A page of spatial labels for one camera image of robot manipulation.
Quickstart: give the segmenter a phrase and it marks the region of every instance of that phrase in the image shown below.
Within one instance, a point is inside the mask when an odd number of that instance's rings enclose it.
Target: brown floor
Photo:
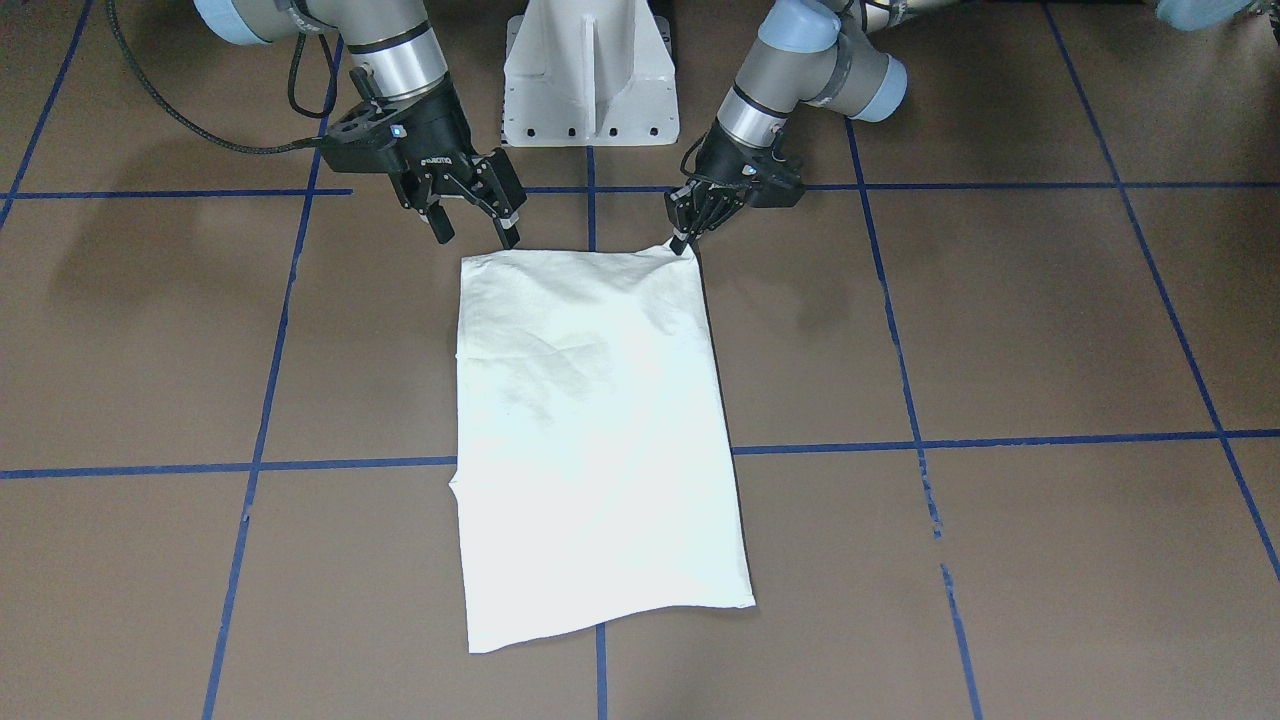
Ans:
[[[468,656],[445,483],[458,259],[497,249],[488,220],[451,205],[439,247],[383,178],[207,145],[101,1],[83,32],[81,3],[18,5],[0,717],[1280,717],[1266,20],[984,4],[876,36],[911,74],[897,115],[851,138],[800,109],[824,187],[703,246],[759,607]],[[315,132],[289,47],[123,5],[197,122]],[[431,3],[481,149],[520,5]],[[680,145],[512,150],[543,188],[526,247],[666,240],[659,193],[611,187],[680,179],[768,8],[677,5]]]

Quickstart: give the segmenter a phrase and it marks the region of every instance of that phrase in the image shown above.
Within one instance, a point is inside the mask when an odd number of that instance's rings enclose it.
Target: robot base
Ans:
[[[531,0],[507,28],[503,140],[671,145],[676,68],[644,0]]]

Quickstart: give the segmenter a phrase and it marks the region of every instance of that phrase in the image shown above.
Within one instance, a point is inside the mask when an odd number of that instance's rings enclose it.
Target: blue tape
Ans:
[[[960,650],[960,665],[964,667],[965,687],[969,688],[969,710],[973,720],[982,720],[982,698],[978,696],[978,680],[973,674],[973,660],[969,657],[969,638],[964,632],[964,620],[960,618],[960,603],[956,602],[956,585],[951,578],[951,569],[942,564],[942,584],[947,591],[947,605],[951,606],[951,626],[956,632],[956,647]]]
[[[173,197],[302,197],[307,195],[352,195],[355,190],[342,188],[275,188],[275,190],[91,190],[81,192],[18,192],[15,200],[119,200],[119,199],[173,199]]]
[[[36,127],[31,131],[31,138],[27,141],[27,150],[22,154],[22,161],[18,163],[18,172],[13,176],[13,184],[9,186],[9,196],[4,201],[4,206],[0,206],[0,229],[4,229],[5,220],[9,219],[9,211],[13,210],[13,202],[18,195],[18,188],[22,187],[22,179],[27,176],[27,168],[31,167],[31,158],[36,154],[36,145],[40,142],[41,133],[45,132],[45,123],[49,122],[49,113],[54,110],[54,102],[58,101],[58,94],[63,90],[63,82],[67,79],[67,70],[72,67],[72,59],[76,58],[76,50],[79,49],[81,37],[84,36],[84,26],[88,23],[88,12],[93,8],[93,0],[84,0],[84,8],[81,9],[79,19],[76,20],[76,29],[72,32],[72,41],[67,46],[67,54],[63,55],[63,64],[58,68],[58,77],[54,78],[54,86],[49,90],[49,97],[45,99],[45,106],[40,110],[40,118],[36,120]]]
[[[869,191],[911,191],[911,190],[1112,190],[1115,182],[869,182]],[[1126,187],[1143,190],[1234,190],[1234,188],[1280,188],[1280,182],[1130,182]],[[814,183],[805,190],[817,192],[852,192],[864,186],[856,183]],[[602,184],[594,186],[596,195],[627,192],[667,192],[666,184]],[[593,188],[588,186],[535,186],[526,187],[530,195],[586,195]]]
[[[118,465],[101,468],[35,468],[0,470],[0,480],[54,478],[113,478],[125,475],[195,475],[209,473],[244,473],[252,462],[205,462],[189,465]]]
[[[1280,438],[1280,428],[1226,430],[1230,439]],[[1171,433],[1115,433],[1097,436],[1043,436],[995,437],[969,439],[924,439],[925,450],[974,450],[984,447],[1044,447],[1071,445],[1126,445],[1143,442],[1194,442],[1219,439],[1213,430],[1188,430]],[[915,450],[914,441],[832,442],[814,445],[742,445],[735,446],[735,456],[754,455],[820,455],[856,452],[893,452]],[[273,460],[262,462],[205,462],[183,465],[108,465],[100,468],[27,468],[0,470],[0,480],[37,478],[102,478],[114,475],[178,475],[209,473],[244,473],[257,468],[264,473],[292,470],[351,470],[365,468],[419,468],[456,465],[454,455],[417,457],[340,457],[332,460]]]
[[[435,457],[371,457],[351,460],[280,460],[260,462],[257,466],[264,471],[291,471],[291,470],[349,470],[365,468],[422,468],[430,465],[457,465],[454,455],[440,455]]]
[[[977,447],[1028,447],[1061,445],[1120,445],[1138,442],[1176,442],[1217,439],[1213,430],[1188,430],[1175,433],[1114,433],[1100,436],[1043,436],[1043,437],[996,437],[974,439],[927,439],[927,450],[977,448]]]
[[[586,146],[586,250],[595,252],[595,147]]]
[[[1226,430],[1224,434],[1231,439],[1280,437],[1280,428],[1262,428],[1256,430]]]
[[[881,292],[884,295],[884,318],[888,322],[888,334],[890,340],[893,341],[893,351],[897,354],[897,369],[902,375],[902,398],[906,401],[906,418],[911,423],[911,442],[915,446],[915,460],[920,466],[920,484],[924,487],[924,501],[929,506],[929,519],[933,521],[933,537],[940,539],[942,538],[942,516],[938,514],[938,503],[933,497],[933,486],[929,483],[929,462],[924,455],[920,421],[915,414],[915,400],[911,397],[911,380],[906,374],[906,356],[902,354],[902,341],[897,333],[897,320],[893,318],[893,299],[888,291],[884,260],[881,258],[879,240],[876,236],[876,219],[872,217],[872,201],[867,193],[867,177],[863,174],[863,161],[858,155],[858,140],[854,137],[854,124],[849,118],[845,118],[845,135],[849,137],[849,152],[854,160],[854,173],[858,176],[858,195],[861,196],[863,217],[867,220],[867,236],[872,242],[876,278],[879,281]]]
[[[1262,548],[1267,555],[1267,560],[1271,562],[1271,570],[1275,573],[1276,580],[1280,582],[1280,557],[1276,556],[1275,546],[1271,543],[1271,536],[1267,533],[1266,524],[1262,521],[1262,515],[1258,512],[1257,502],[1253,500],[1253,492],[1249,491],[1249,484],[1245,482],[1244,474],[1240,471],[1240,466],[1235,460],[1235,452],[1231,450],[1231,443],[1228,439],[1226,430],[1222,428],[1222,420],[1217,414],[1217,409],[1213,406],[1213,398],[1210,397],[1208,384],[1204,382],[1204,375],[1201,373],[1199,365],[1196,363],[1196,354],[1192,352],[1190,341],[1187,340],[1183,324],[1178,319],[1178,311],[1174,309],[1174,302],[1169,297],[1169,290],[1165,287],[1165,281],[1160,274],[1160,268],[1156,265],[1156,258],[1152,255],[1151,246],[1147,243],[1147,236],[1142,231],[1142,223],[1138,220],[1138,214],[1134,211],[1133,202],[1129,200],[1129,192],[1125,190],[1125,184],[1120,179],[1120,170],[1116,168],[1115,158],[1111,155],[1111,150],[1107,147],[1107,141],[1102,136],[1102,126],[1098,124],[1097,115],[1093,113],[1093,105],[1089,104],[1089,99],[1084,92],[1084,85],[1080,82],[1080,76],[1075,70],[1075,63],[1071,61],[1071,55],[1066,50],[1066,42],[1062,40],[1062,33],[1057,27],[1057,22],[1053,19],[1053,13],[1050,10],[1048,4],[1042,3],[1041,9],[1043,9],[1044,18],[1048,20],[1050,31],[1053,33],[1053,41],[1057,44],[1059,53],[1062,55],[1062,61],[1066,64],[1066,70],[1071,76],[1071,83],[1075,86],[1075,92],[1080,97],[1080,104],[1084,106],[1084,114],[1089,118],[1089,126],[1093,128],[1093,135],[1098,138],[1098,147],[1102,150],[1102,156],[1106,158],[1107,167],[1111,169],[1111,178],[1115,181],[1115,188],[1120,192],[1120,199],[1124,201],[1125,213],[1129,215],[1129,224],[1133,225],[1134,237],[1138,238],[1138,246],[1142,249],[1142,256],[1147,261],[1148,270],[1151,270],[1151,279],[1156,284],[1156,290],[1160,292],[1160,301],[1165,305],[1165,313],[1169,315],[1169,322],[1174,325],[1174,333],[1178,336],[1178,343],[1181,346],[1183,355],[1187,357],[1187,365],[1190,368],[1192,377],[1196,379],[1196,387],[1199,389],[1201,400],[1204,402],[1204,410],[1208,413],[1208,418],[1213,423],[1213,430],[1222,446],[1222,454],[1226,455],[1226,461],[1231,468],[1231,474],[1235,475],[1235,483],[1239,487],[1245,507],[1249,510],[1249,516],[1253,519],[1253,527],[1258,533],[1258,539],[1262,542]]]
[[[820,445],[746,445],[732,448],[733,455],[812,455],[822,452],[883,452],[914,450],[911,441],[902,442],[833,442]]]
[[[595,719],[609,720],[609,661],[604,623],[595,626]]]
[[[869,182],[867,190],[1111,190],[1110,182]]]
[[[338,38],[333,53],[333,67],[337,72],[342,63],[343,42]],[[332,100],[333,92],[325,97],[325,104]],[[320,120],[320,129],[316,135],[324,135],[329,127],[329,118]],[[280,360],[284,356],[284,340],[289,328],[289,302],[293,297],[293,283],[298,279],[298,260],[302,258],[302,247],[307,236],[307,225],[311,222],[311,208],[315,202],[316,182],[320,177],[320,151],[314,151],[311,156],[311,176],[307,178],[307,193],[302,201],[302,215],[298,219],[298,234],[293,242],[293,260],[289,264],[289,279],[284,286],[284,302],[280,307],[280,322],[275,331],[275,350],[271,354],[271,369],[266,377],[266,391],[262,396],[262,416],[257,428],[257,439],[253,443],[253,469],[248,474],[244,487],[244,502],[241,509],[239,530],[236,533],[236,551],[232,555],[232,568],[227,578],[227,596],[223,600],[221,623],[218,626],[218,641],[214,644],[214,660],[209,669],[209,687],[205,691],[205,706],[201,714],[202,720],[212,720],[214,706],[218,702],[218,685],[221,682],[223,661],[227,657],[227,639],[232,628],[232,614],[236,610],[236,592],[239,588],[241,568],[244,562],[244,547],[248,543],[248,528],[253,500],[257,495],[257,479],[262,462],[262,452],[266,447],[266,433],[271,423],[271,405],[275,401],[276,380],[280,375]]]

